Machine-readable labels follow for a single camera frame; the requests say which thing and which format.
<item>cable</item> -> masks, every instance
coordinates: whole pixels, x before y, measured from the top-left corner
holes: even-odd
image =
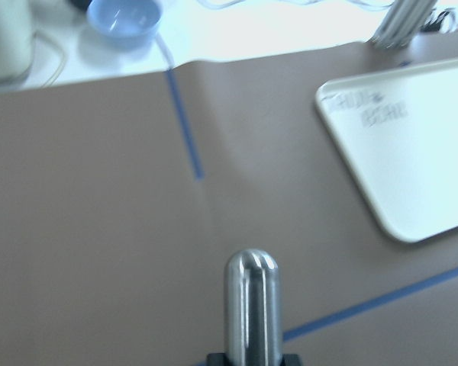
[[[224,8],[228,8],[232,5],[236,5],[240,2],[244,2],[246,0],[232,0],[229,2],[226,2],[225,4],[214,4],[210,2],[209,0],[197,0],[199,4],[202,6],[205,6],[208,9],[211,10],[221,10]],[[289,2],[291,4],[295,5],[311,5],[311,4],[316,4],[318,2],[322,2],[324,0],[280,0],[281,2]],[[383,4],[383,1],[377,1],[377,0],[347,0],[348,2],[358,5],[361,8],[365,10],[370,10],[370,11],[381,11],[381,10],[386,10],[390,8],[394,2],[394,0],[388,1],[386,4]]]
[[[210,2],[208,0],[197,0],[197,1],[198,1],[198,3],[200,5],[205,6],[208,9],[221,10],[221,9],[224,9],[224,8],[229,8],[232,5],[236,5],[237,3],[245,2],[246,0],[232,0],[230,2],[226,2],[225,4],[214,4],[214,3],[212,3],[212,2]]]
[[[66,55],[65,50],[61,47],[61,45],[56,42],[52,37],[49,35],[45,34],[41,30],[36,30],[36,33],[34,35],[36,38],[42,38],[46,43],[48,43],[52,48],[56,49],[58,53],[60,54],[60,63],[58,64],[58,67],[56,68],[56,71],[54,74],[52,74],[51,77],[49,77],[48,80],[44,82],[40,87],[41,88],[46,88],[48,86],[51,86],[61,75],[61,72],[63,72],[64,67],[66,65],[66,61],[68,60],[68,56]]]
[[[182,93],[179,90],[175,73],[173,71],[173,68],[175,67],[175,60],[173,59],[173,54],[159,34],[156,36],[156,43],[158,44],[158,47],[160,48],[161,53],[163,54],[166,63],[168,64],[168,69],[165,71],[166,80],[168,82],[169,91],[171,93],[173,104],[178,115],[178,122],[182,133],[182,138],[185,142],[189,160],[192,164],[193,174],[195,179],[199,181],[204,178],[205,173],[204,169],[202,168],[202,161],[200,160],[195,138],[192,133],[189,116],[185,110]]]

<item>white countertop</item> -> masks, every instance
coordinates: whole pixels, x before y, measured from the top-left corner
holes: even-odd
[[[458,5],[452,0],[441,3]],[[344,0],[312,5],[245,0],[222,10],[205,8],[197,0],[160,0],[160,4],[159,35],[175,66],[196,59],[231,61],[366,41],[386,13]],[[31,70],[22,80],[1,85],[0,92],[41,87],[61,63],[59,47],[66,63],[54,85],[168,68],[156,43],[135,49],[116,47],[91,29],[85,14],[67,0],[31,0],[31,8],[38,30]]]

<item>rounded metal tip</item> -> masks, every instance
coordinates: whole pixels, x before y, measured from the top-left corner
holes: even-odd
[[[279,269],[263,250],[234,254],[225,271],[226,355],[233,366],[280,366]]]

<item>black holder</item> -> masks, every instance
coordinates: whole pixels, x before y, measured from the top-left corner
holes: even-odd
[[[207,355],[206,366],[232,366],[225,353],[210,353]],[[298,355],[283,355],[280,366],[302,366]]]

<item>white surface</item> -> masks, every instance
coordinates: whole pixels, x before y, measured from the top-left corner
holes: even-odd
[[[328,82],[316,98],[386,231],[417,242],[458,226],[458,60]]]
[[[66,67],[54,85],[168,68],[156,44],[130,50],[115,47],[91,29],[85,14],[67,0],[29,1],[36,28],[55,40],[67,57]],[[385,16],[385,11],[366,11],[345,0],[313,5],[245,0],[219,11],[207,9],[197,0],[159,3],[163,7],[160,36],[175,66],[196,59],[231,61],[366,41]],[[458,0],[438,4],[457,6]],[[36,37],[29,74],[25,79],[0,85],[0,92],[43,86],[60,61],[55,46]]]

